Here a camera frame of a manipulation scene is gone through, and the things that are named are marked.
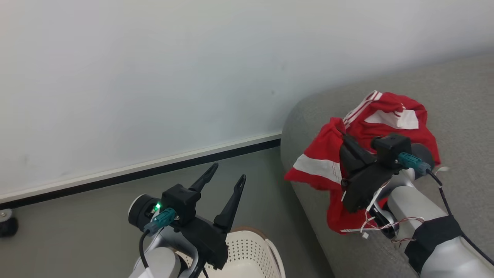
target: gray sofa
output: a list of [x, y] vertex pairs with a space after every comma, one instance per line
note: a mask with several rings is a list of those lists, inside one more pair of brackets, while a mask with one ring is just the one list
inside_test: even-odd
[[[444, 191], [463, 231], [494, 257], [494, 187], [492, 184], [492, 111], [494, 55], [466, 58], [385, 76], [312, 95], [291, 111], [281, 140], [285, 170], [310, 144], [331, 117], [343, 118], [373, 90], [404, 94], [424, 104], [427, 126], [435, 135], [444, 166]], [[400, 254], [379, 232], [363, 239], [340, 235], [326, 224], [329, 195], [309, 185], [292, 183], [334, 275], [339, 277], [416, 277]], [[444, 208], [431, 178], [416, 187]]]

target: clothing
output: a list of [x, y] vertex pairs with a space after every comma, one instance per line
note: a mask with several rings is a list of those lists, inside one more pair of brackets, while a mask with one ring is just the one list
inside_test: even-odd
[[436, 139], [426, 127], [427, 111], [417, 101], [404, 95], [373, 91], [344, 119], [331, 118], [324, 125], [292, 169], [286, 180], [310, 184], [317, 190], [330, 191], [327, 222], [338, 233], [359, 231], [365, 222], [365, 211], [350, 214], [341, 202], [341, 179], [346, 177], [340, 167], [339, 150], [343, 144], [340, 131], [353, 136], [363, 148], [374, 152], [371, 141], [392, 132], [410, 137], [412, 143], [425, 145], [436, 165], [440, 164]]

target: laundry basket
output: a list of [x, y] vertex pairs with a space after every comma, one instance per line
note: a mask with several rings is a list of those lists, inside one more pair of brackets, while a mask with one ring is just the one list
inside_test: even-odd
[[[238, 231], [226, 236], [228, 261], [223, 270], [205, 268], [209, 278], [286, 278], [280, 254], [269, 239], [250, 231]], [[177, 252], [190, 267], [192, 259]]]

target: black strap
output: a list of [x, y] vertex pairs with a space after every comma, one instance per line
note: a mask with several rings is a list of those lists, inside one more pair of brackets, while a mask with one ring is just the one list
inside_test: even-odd
[[420, 274], [425, 261], [434, 252], [437, 245], [462, 234], [460, 225], [456, 222], [453, 215], [424, 222], [413, 233], [415, 241], [410, 241], [405, 248], [408, 263]]

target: teal connector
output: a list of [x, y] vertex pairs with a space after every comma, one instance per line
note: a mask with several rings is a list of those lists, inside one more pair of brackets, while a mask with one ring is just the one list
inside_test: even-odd
[[172, 208], [166, 208], [156, 217], [153, 217], [152, 221], [144, 226], [144, 231], [149, 230], [148, 236], [153, 236], [161, 228], [170, 225], [175, 221], [176, 212]]
[[409, 153], [402, 152], [398, 155], [398, 162], [405, 166], [405, 168], [412, 168], [417, 170], [421, 175], [426, 175], [427, 170], [431, 169], [431, 166], [422, 161], [422, 159], [415, 157]]

